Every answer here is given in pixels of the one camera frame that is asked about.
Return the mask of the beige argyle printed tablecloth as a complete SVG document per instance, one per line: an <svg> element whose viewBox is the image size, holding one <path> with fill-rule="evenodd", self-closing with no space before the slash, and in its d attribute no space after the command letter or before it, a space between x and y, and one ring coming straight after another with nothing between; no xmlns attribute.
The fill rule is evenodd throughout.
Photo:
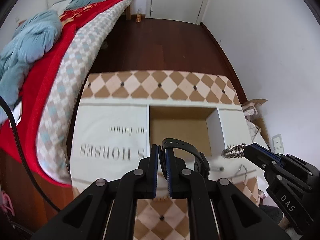
<svg viewBox="0 0 320 240"><path fill-rule="evenodd" d="M151 106L216 108L225 149L251 143L238 96L225 76L172 70L91 74L72 140L70 170L76 191L84 191L98 178L119 179L150 155ZM210 179L227 178L254 204L259 203L254 165L222 155L208 161Z"/></svg>

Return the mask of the white cardboard box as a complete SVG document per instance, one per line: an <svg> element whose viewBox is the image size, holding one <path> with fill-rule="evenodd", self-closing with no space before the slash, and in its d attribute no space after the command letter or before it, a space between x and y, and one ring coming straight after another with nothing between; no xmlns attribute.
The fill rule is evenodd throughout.
<svg viewBox="0 0 320 240"><path fill-rule="evenodd" d="M150 144L179 139L195 146L209 160L220 157L226 148L216 108L151 106L149 117Z"/></svg>

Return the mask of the light blue fluffy blanket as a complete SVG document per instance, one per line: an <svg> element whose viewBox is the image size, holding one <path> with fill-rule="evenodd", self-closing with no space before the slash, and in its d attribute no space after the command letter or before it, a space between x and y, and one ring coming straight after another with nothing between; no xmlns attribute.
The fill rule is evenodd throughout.
<svg viewBox="0 0 320 240"><path fill-rule="evenodd" d="M1 99L5 101L18 124L22 114L20 90L36 61L48 53L62 33L60 16L105 0L64 0L55 3L19 25L10 42L1 50Z"/></svg>

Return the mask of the orange bottle on floor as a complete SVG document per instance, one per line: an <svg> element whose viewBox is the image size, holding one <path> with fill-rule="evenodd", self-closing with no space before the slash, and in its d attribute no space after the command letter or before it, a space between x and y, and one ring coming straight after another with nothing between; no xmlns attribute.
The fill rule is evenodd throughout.
<svg viewBox="0 0 320 240"><path fill-rule="evenodd" d="M136 13L136 22L140 23L141 20L142 20L142 12L141 12L141 9L139 8Z"/></svg>

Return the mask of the argyle patterned quilt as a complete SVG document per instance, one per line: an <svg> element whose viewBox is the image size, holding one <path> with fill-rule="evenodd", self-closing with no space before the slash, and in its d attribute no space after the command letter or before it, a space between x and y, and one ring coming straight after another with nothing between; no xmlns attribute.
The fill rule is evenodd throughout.
<svg viewBox="0 0 320 240"><path fill-rule="evenodd" d="M66 140L73 110L104 39L131 2L105 0L65 11L60 16L71 39L59 61L35 141L36 159L52 184L71 185Z"/></svg>

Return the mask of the red blanket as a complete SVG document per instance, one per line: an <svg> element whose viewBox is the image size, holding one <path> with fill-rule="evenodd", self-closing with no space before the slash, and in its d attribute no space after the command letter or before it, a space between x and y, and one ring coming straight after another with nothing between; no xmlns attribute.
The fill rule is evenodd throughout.
<svg viewBox="0 0 320 240"><path fill-rule="evenodd" d="M45 174L41 171L36 159L36 134L49 90L57 74L59 61L62 59L62 54L66 51L67 42L70 39L71 34L62 28L61 36L56 44L39 61L34 63L22 85L20 90L22 114L20 122L17 124L17 134L22 146L22 153L19 153L17 150L10 123L6 121L1 125L1 149L16 161L25 159L30 170L46 181L48 180L45 178Z"/></svg>

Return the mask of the white wall socket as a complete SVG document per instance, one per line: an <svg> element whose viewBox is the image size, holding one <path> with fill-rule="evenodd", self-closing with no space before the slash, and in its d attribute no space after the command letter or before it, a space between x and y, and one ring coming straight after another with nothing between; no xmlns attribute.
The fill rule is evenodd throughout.
<svg viewBox="0 0 320 240"><path fill-rule="evenodd" d="M284 154L284 146L281 134L272 137L272 148L275 154Z"/></svg>

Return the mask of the brown cardboard box flap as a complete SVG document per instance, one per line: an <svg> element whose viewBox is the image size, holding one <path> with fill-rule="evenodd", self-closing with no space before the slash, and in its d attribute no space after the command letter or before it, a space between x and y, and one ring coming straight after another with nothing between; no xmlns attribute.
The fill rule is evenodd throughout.
<svg viewBox="0 0 320 240"><path fill-rule="evenodd" d="M265 122L263 120L262 113L260 111L260 107L266 102L267 102L266 99L252 99L252 100L249 100L249 101L243 103L242 105L245 105L245 104L248 104L248 103L254 103L255 104L255 107L257 108L257 110L259 112L257 125L261 125L262 126L263 138L266 140L267 143L269 143L269 136L268 136L267 128L266 128Z"/></svg>

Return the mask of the dark grey fluffy rug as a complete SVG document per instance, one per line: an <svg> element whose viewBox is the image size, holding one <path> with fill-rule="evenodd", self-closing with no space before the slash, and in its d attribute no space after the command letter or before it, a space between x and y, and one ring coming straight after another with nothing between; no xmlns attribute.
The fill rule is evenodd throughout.
<svg viewBox="0 0 320 240"><path fill-rule="evenodd" d="M276 224L279 224L284 217L280 208L269 205L259 205L259 208L268 215Z"/></svg>

